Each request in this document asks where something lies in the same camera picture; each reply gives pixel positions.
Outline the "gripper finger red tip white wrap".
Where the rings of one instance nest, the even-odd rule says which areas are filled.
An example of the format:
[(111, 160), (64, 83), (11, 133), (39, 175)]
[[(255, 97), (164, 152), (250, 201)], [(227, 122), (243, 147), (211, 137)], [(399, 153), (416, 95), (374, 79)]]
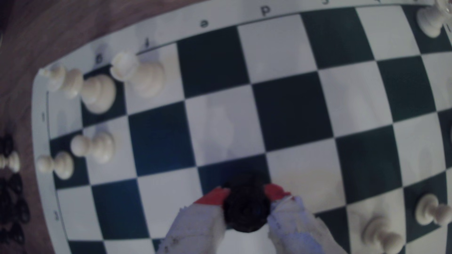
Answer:
[(302, 198), (269, 183), (264, 193), (271, 201), (269, 233), (278, 254), (345, 254), (325, 223), (314, 216)]
[(229, 188), (216, 187), (181, 208), (157, 253), (215, 254), (226, 231), (223, 203), (229, 194)]

